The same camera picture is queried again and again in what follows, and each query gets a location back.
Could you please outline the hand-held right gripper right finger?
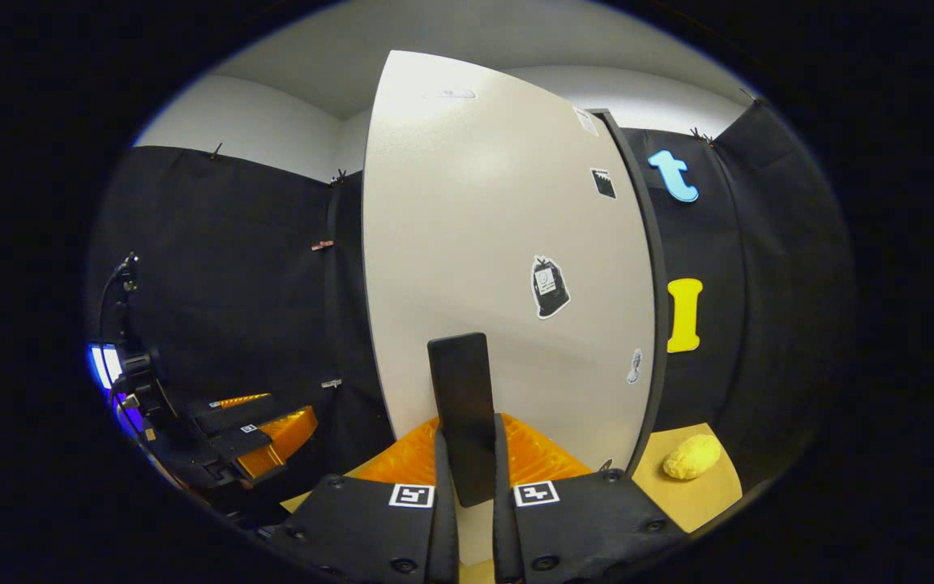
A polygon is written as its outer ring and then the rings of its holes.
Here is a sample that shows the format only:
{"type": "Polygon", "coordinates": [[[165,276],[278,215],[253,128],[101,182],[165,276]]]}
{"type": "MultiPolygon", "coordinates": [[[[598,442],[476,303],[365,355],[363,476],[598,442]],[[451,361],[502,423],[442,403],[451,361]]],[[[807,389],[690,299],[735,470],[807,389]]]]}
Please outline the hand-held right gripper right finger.
{"type": "Polygon", "coordinates": [[[625,472],[589,472],[496,414],[493,558],[498,583],[625,583],[688,533],[625,472]]]}

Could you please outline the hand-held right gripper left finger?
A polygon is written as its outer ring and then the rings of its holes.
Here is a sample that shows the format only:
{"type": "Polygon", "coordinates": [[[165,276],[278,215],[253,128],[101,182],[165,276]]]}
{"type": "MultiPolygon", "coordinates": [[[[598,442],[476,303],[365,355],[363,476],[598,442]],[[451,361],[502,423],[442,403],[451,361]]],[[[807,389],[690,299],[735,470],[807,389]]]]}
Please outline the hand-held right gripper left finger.
{"type": "Polygon", "coordinates": [[[260,539],[319,583],[456,583],[456,510],[439,420],[357,474],[326,474],[260,539]]]}

